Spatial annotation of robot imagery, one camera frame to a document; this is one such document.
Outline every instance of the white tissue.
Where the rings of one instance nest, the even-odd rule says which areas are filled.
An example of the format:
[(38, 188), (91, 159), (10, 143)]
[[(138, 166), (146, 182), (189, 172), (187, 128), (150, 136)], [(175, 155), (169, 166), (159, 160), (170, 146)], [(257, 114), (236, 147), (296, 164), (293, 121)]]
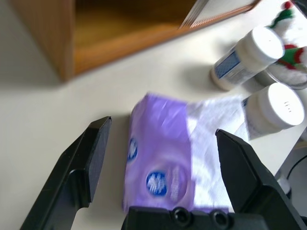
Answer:
[(195, 207), (232, 209), (220, 169), (215, 136), (218, 128), (248, 141), (248, 130), (240, 97), (188, 104), (192, 178), (196, 182)]

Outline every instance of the white bottle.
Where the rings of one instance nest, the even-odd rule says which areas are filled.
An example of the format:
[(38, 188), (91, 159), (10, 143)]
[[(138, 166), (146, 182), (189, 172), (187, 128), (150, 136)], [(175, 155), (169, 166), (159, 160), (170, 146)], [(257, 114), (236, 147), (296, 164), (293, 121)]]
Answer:
[(231, 90), (266, 69), (284, 55), (284, 46), (278, 35), (267, 27), (256, 27), (211, 69), (215, 84)]
[(274, 83), (243, 101), (250, 139), (301, 124), (303, 104), (288, 86)]

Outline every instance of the purple wipes package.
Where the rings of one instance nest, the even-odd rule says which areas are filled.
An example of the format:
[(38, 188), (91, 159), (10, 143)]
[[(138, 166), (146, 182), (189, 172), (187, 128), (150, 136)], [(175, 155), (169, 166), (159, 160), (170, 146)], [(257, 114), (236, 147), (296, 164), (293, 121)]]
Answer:
[(146, 95), (130, 118), (123, 209), (227, 211), (215, 131), (247, 140), (242, 98), (186, 103)]
[(123, 209), (193, 207), (187, 104), (146, 95), (132, 111)]

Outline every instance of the blue logo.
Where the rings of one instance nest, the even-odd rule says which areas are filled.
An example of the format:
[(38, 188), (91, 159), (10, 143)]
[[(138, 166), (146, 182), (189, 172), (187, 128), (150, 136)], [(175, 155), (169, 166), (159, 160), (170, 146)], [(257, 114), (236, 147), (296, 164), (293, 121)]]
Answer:
[(136, 155), (138, 155), (138, 142), (136, 141), (135, 138), (131, 138), (127, 161), (135, 159)]
[(165, 196), (167, 192), (166, 178), (163, 172), (152, 172), (147, 176), (146, 186), (155, 196)]

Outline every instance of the wooden cabinet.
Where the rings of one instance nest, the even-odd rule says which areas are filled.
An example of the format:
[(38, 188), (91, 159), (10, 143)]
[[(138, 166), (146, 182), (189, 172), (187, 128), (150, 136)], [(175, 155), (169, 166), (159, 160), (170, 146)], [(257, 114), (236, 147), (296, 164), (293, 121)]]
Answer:
[(258, 2), (245, 1), (252, 3), (193, 27), (191, 22), (180, 26), (195, 0), (12, 0), (12, 3), (60, 77), (67, 81), (104, 63), (248, 11)]

